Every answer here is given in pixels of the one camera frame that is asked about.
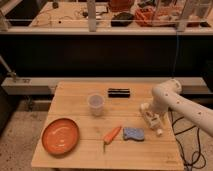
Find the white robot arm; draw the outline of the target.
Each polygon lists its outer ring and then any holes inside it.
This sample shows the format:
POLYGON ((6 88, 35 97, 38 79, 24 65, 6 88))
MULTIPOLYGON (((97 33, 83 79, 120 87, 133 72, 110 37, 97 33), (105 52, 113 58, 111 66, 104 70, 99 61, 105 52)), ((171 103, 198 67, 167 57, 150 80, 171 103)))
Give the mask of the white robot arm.
POLYGON ((213 137, 213 110, 180 96, 181 91, 182 86, 176 79, 155 85, 150 110, 163 115, 171 108, 213 137))

